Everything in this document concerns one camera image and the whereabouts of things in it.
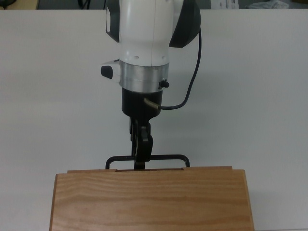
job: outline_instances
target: black cable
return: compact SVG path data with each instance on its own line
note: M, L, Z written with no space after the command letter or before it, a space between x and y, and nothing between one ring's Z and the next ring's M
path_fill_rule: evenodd
M91 0L88 0L87 10L90 8Z
M89 0L86 0L86 1L85 1L85 3L83 4L83 6L81 7L81 9L84 9L84 8L85 8L85 6L87 5L88 1L89 1Z
M196 78L196 75L197 75L197 72L198 72L198 69L199 69L199 64L200 64L200 60L201 60L201 48L202 48L202 38L201 38L201 30L199 30L199 50L198 50L197 64L196 64L196 68L194 70L194 73L192 75L191 82L190 82L189 87L187 89L187 93L186 93L184 101L181 104L176 105L176 106L159 106L158 109L174 110L174 109L181 108L186 104L186 102L188 101L188 98L189 98L189 94L191 93L191 89L192 89L192 86L193 86L194 79Z

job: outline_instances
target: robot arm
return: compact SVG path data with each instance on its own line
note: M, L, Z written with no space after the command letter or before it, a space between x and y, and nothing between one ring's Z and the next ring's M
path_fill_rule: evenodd
M121 44L121 53L101 67L101 74L122 87L131 158L135 169L144 169L153 146L149 120L160 113L150 105L161 105L163 89L169 86L168 48L182 48L196 37L200 10L195 0L108 0L106 6L106 33Z

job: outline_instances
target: silver metal ring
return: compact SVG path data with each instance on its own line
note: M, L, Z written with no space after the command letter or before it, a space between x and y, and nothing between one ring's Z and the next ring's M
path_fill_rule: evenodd
M161 91L159 83L167 80L169 64L163 66L136 66L119 61L121 66L121 87L135 92L151 93Z

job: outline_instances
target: wooden lid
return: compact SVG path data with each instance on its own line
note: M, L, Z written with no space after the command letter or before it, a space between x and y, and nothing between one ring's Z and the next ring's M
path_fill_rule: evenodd
M244 170L70 171L50 231L253 231Z

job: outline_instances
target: white tabletop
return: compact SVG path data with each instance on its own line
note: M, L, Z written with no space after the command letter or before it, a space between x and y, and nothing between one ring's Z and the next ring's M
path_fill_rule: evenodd
M0 12L0 226L46 231L55 174L130 154L104 11ZM256 230L308 229L308 11L202 11L187 105L151 120L153 154L246 170ZM163 105L180 103L197 40L170 49ZM132 168L117 163L114 168ZM147 167L182 167L180 161Z

